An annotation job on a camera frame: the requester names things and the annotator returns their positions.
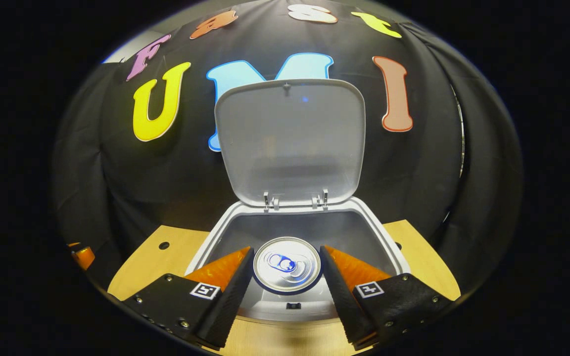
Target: pull tab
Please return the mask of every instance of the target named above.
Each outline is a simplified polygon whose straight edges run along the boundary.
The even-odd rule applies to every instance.
[[[292,261],[289,257],[274,253],[267,258],[267,264],[271,268],[280,270],[281,272],[291,272],[296,269],[296,262]]]

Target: cutout letter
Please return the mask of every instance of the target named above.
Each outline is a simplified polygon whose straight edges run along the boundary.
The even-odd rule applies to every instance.
[[[292,18],[303,21],[336,23],[337,18],[331,14],[331,11],[324,7],[315,5],[295,4],[289,5],[287,9]]]
[[[329,67],[333,64],[333,58],[320,53],[296,53],[287,57],[281,70],[276,74],[278,79],[328,79]],[[215,103],[226,91],[231,88],[246,84],[264,82],[265,78],[247,61],[233,61],[218,65],[206,73],[206,78],[215,82],[217,97]],[[208,147],[215,152],[220,152],[217,129],[208,140]]]
[[[133,68],[131,69],[131,73],[127,76],[127,82],[129,79],[135,77],[136,75],[142,73],[142,70],[146,68],[146,60],[153,58],[153,56],[158,52],[158,48],[160,48],[160,43],[165,43],[170,38],[170,34],[156,40],[155,42],[147,45],[136,54],[136,62],[133,64]]]
[[[190,39],[196,39],[199,36],[207,34],[211,30],[219,29],[235,21],[239,17],[235,16],[235,12],[235,10],[226,11],[225,13],[212,16],[208,20],[200,23],[199,26],[197,26],[197,30],[190,35]]]
[[[382,70],[386,86],[386,114],[382,117],[382,126],[395,133],[412,129],[404,81],[406,68],[396,61],[380,56],[374,56],[373,63]]]
[[[164,106],[157,119],[149,119],[149,99],[151,90],[157,83],[157,79],[144,83],[133,94],[136,104],[133,108],[133,133],[138,140],[147,142],[156,139],[166,133],[172,126],[179,109],[179,95],[182,86],[184,72],[190,68],[190,63],[185,62],[170,68],[163,76],[167,83],[164,92]]]
[[[393,36],[394,38],[402,38],[402,35],[399,34],[398,32],[387,29],[387,26],[391,27],[391,25],[386,21],[382,21],[377,17],[367,13],[351,13],[351,14],[355,14],[355,16],[361,17],[362,20],[364,20],[364,23],[369,25],[369,27],[371,27],[371,29],[374,29],[375,31],[379,31],[382,32],[383,34]]]

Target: soda can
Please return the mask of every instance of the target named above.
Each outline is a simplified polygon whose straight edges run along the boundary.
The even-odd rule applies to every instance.
[[[278,237],[265,243],[255,254],[254,275],[267,291],[280,295],[303,293],[321,276],[321,257],[307,241]]]

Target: black backdrop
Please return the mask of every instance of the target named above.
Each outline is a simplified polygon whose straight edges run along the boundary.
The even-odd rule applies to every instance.
[[[570,349],[563,298],[570,294],[570,5],[392,5],[490,79],[514,117],[527,171],[522,221],[499,268],[454,313],[396,350]],[[16,18],[0,36],[0,87],[19,98],[0,100],[0,250],[11,252],[0,257],[0,349],[180,349],[122,314],[62,255],[48,165],[58,118],[89,70],[141,30],[134,24],[179,9],[176,2],[129,7],[110,0],[93,8],[43,6],[41,16],[22,6],[0,9],[0,24]]]
[[[237,197],[220,154],[205,144],[215,129],[215,88],[204,79],[206,72],[246,59],[271,80],[288,55],[321,52],[334,59],[330,77],[355,85],[366,102],[366,149],[355,196],[382,223],[410,221],[467,297],[502,257],[521,200],[518,140],[498,94],[462,54],[391,9],[374,14],[401,39],[371,31],[350,14],[363,11],[359,7],[315,0],[340,18],[327,25],[290,18],[291,3],[297,1],[233,6],[239,21],[190,40],[199,23],[228,9],[203,14],[172,30],[147,69],[128,82],[134,57],[92,72],[62,119],[52,158],[65,241],[92,248],[95,263],[88,274],[107,288],[122,262],[160,224],[211,230]],[[406,133],[380,125],[386,100],[380,71],[371,63],[375,55],[403,63],[409,73],[414,125]],[[185,61],[193,64],[184,74],[177,122],[164,136],[141,142],[133,135],[133,92]],[[465,133],[461,178],[462,129],[454,93]],[[152,117],[162,104],[163,91],[153,91]]]

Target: can lid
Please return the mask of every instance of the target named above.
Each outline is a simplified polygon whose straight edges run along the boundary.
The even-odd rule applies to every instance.
[[[297,237],[283,236],[263,244],[253,262],[256,281],[279,295],[312,288],[321,275],[321,258],[314,246]]]
[[[357,189],[366,115],[355,86],[336,79],[291,79],[226,91],[215,123],[228,178],[247,205],[305,206],[328,191],[327,203]]]

